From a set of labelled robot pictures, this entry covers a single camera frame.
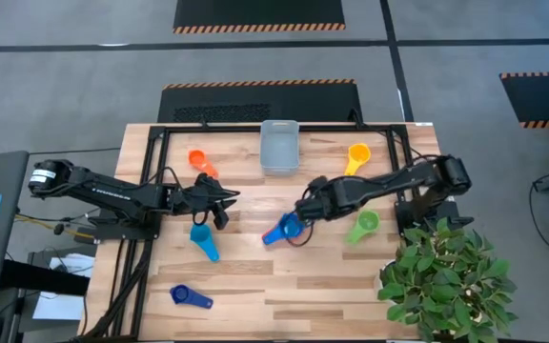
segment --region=plastic bin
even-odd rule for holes
[[[291,176],[300,166],[300,126],[294,120],[265,120],[260,127],[259,163],[265,175]]]

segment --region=concrete floor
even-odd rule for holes
[[[392,0],[398,39],[549,38],[549,0]],[[171,34],[170,0],[0,0],[0,45],[72,45],[288,39],[384,39],[377,1],[343,0],[343,32]],[[531,181],[549,172],[549,131],[522,130],[498,81],[500,72],[549,71],[549,46],[402,48],[416,121],[434,122],[443,152],[465,161],[474,187],[457,199],[473,226],[512,263],[517,339],[549,341],[549,249],[529,216]],[[154,122],[164,84],[285,78],[354,78],[366,120],[400,121],[387,48],[0,53],[0,151],[109,148],[127,123]],[[68,158],[112,174],[117,152]],[[549,200],[536,196],[549,238]],[[23,192],[20,208],[37,216],[81,213],[70,199],[46,202]],[[67,236],[18,225],[16,259]],[[68,338],[75,327],[28,334],[27,342]]]

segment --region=green leaves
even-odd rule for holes
[[[466,270],[467,270],[467,263],[463,261],[457,261],[457,263],[455,263],[455,266],[453,267],[453,271],[455,272],[464,272]]]
[[[501,306],[505,306],[512,302],[512,299],[510,299],[510,297],[505,295],[504,293],[495,293],[491,295],[491,300],[495,301]]]
[[[478,273],[477,272],[470,272],[467,275],[465,275],[465,284],[466,285],[473,285],[478,281]]]
[[[456,272],[453,272],[450,269],[444,268],[440,270],[439,272],[443,273],[444,276],[448,279],[448,282],[458,285],[461,283],[461,278],[457,275]]]
[[[437,312],[436,302],[429,296],[423,298],[421,305],[425,311]]]
[[[378,291],[378,300],[388,300],[395,296],[404,295],[404,287],[397,283],[389,283]]]
[[[507,318],[510,319],[511,322],[519,319],[519,317],[513,313],[507,313]]]
[[[482,237],[480,237],[476,230],[469,232],[467,238],[476,250],[480,250],[482,248]]]
[[[420,304],[420,298],[418,297],[418,294],[410,294],[406,296],[406,299],[404,300],[404,309],[406,310],[413,310],[418,307]]]
[[[453,251],[453,252],[460,252],[465,248],[465,237],[464,236],[458,236],[455,238],[451,238],[448,241],[446,241],[446,249]]]
[[[493,286],[498,287],[502,292],[513,293],[518,287],[508,278],[500,278],[493,281]]]
[[[457,273],[453,272],[451,269],[442,268],[436,272],[436,275],[434,276],[434,282],[437,285],[447,285],[447,284],[458,285],[461,283],[461,279],[457,275]]]
[[[455,300],[455,318],[462,327],[471,326],[472,318],[469,315],[469,309],[463,303],[463,300],[457,298]]]
[[[450,229],[448,229],[448,218],[439,219],[436,224],[436,229],[438,234],[450,232]]]
[[[510,262],[497,259],[491,264],[491,267],[484,272],[482,278],[501,276],[507,273],[510,269]]]
[[[394,305],[387,310],[387,319],[391,321],[398,321],[404,317],[406,310],[404,310],[403,305]]]
[[[492,244],[477,232],[451,231],[447,218],[434,229],[406,230],[412,244],[400,246],[396,263],[380,273],[385,287],[378,299],[396,303],[387,318],[417,324],[426,342],[434,340],[434,332],[451,330],[469,342],[497,343],[493,331],[508,333],[509,323],[518,319],[505,310],[517,288],[507,278],[509,263],[492,257]],[[479,323],[473,319],[478,316]]]
[[[426,271],[434,262],[434,258],[436,258],[434,255],[427,255],[427,256],[421,257],[417,262],[417,270],[419,272]]]
[[[430,238],[429,234],[421,229],[404,230],[404,236],[413,243],[420,243],[421,239]]]
[[[410,257],[403,256],[397,263],[399,264],[400,267],[411,269],[415,266],[417,262],[418,262],[417,256],[410,256]]]
[[[404,257],[414,257],[417,255],[418,247],[416,245],[406,248],[404,251]]]
[[[461,338],[463,337],[464,335],[468,334],[469,333],[469,330],[471,329],[472,327],[471,326],[464,326],[464,327],[461,327],[458,331],[455,332],[455,339],[458,339],[458,338]]]
[[[457,295],[457,291],[449,285],[435,285],[431,296],[441,302],[445,302],[454,298]]]
[[[418,316],[418,313],[416,314],[411,314],[411,315],[408,315],[406,318],[405,318],[405,322],[406,324],[408,325],[412,325],[412,324],[416,324],[418,323],[418,320],[420,319],[420,317]]]
[[[434,333],[433,330],[427,326],[424,322],[418,322],[418,336],[421,340],[431,343],[434,341]]]

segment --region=wooden tabletop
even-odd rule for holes
[[[148,124],[127,127],[116,178],[139,182],[149,128]],[[414,149],[439,153],[433,126],[408,124],[408,132]],[[313,238],[302,248],[285,242],[265,247],[261,241],[261,235],[281,214],[294,208],[311,180],[320,175],[342,175],[348,147],[360,142],[370,147],[372,159],[357,175],[391,171],[385,138],[375,132],[303,132],[299,171],[283,178],[262,174],[259,133],[173,134],[167,165],[174,168],[184,186],[197,176],[187,162],[188,150],[201,149],[218,169],[222,186],[241,194],[227,210],[230,223],[226,229],[216,231],[212,225],[221,258],[217,263],[210,262],[190,241],[191,216],[165,217],[160,237],[153,244],[139,338],[417,338],[415,327],[387,321],[390,304],[376,299],[380,285],[375,277],[395,258],[399,244],[392,195],[365,206],[380,214],[381,225],[377,234],[355,246],[346,244],[344,238],[356,213],[333,222],[317,222]],[[397,151],[401,158],[400,146]],[[156,153],[152,172],[157,159]],[[173,179],[166,175],[164,181]],[[118,244],[111,241],[98,248],[87,294],[89,328],[109,306]],[[178,284],[211,297],[213,307],[174,305],[169,290]],[[130,330],[133,305],[134,294],[127,302],[122,333]]]

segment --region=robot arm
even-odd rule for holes
[[[226,199],[239,195],[239,192],[224,190],[217,180],[205,173],[199,174],[194,185],[185,189],[179,184],[135,185],[74,166],[67,160],[35,164],[29,189],[34,197],[70,196],[112,211],[117,224],[123,226],[141,227],[157,213],[192,214],[194,222],[197,214],[205,213],[199,223],[202,224],[208,212],[212,212],[219,230],[228,223],[225,210],[236,202]],[[100,224],[98,219],[91,221]]]
[[[422,223],[449,195],[464,194],[471,186],[460,159],[439,156],[369,179],[341,176],[328,181],[325,176],[318,177],[309,184],[306,192],[309,196],[303,196],[295,203],[295,212],[302,221],[330,221],[359,210],[371,199],[414,187],[427,187],[427,192],[414,198],[402,215],[398,213],[398,221],[400,218],[405,221],[399,224],[411,227],[413,222]]]

